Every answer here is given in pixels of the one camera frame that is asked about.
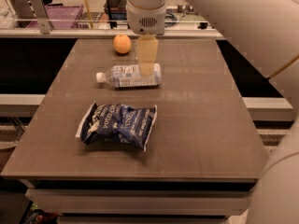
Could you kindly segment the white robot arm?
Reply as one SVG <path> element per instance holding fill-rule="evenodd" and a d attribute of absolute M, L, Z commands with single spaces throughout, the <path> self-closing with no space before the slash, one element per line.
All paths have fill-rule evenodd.
<path fill-rule="evenodd" d="M 298 116 L 298 0 L 185 0 L 278 89 Z M 136 34 L 164 32 L 166 0 L 127 0 Z M 255 186 L 247 224 L 299 224 L 299 119 Z"/>

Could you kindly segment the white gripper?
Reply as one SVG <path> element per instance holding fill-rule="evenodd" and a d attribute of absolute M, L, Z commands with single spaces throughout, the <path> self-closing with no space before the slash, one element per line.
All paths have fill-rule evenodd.
<path fill-rule="evenodd" d="M 127 2 L 126 16 L 130 29 L 137 35 L 136 57 L 142 76 L 153 74 L 158 40 L 154 35 L 164 34 L 166 5 L 155 9 L 140 8 Z"/>

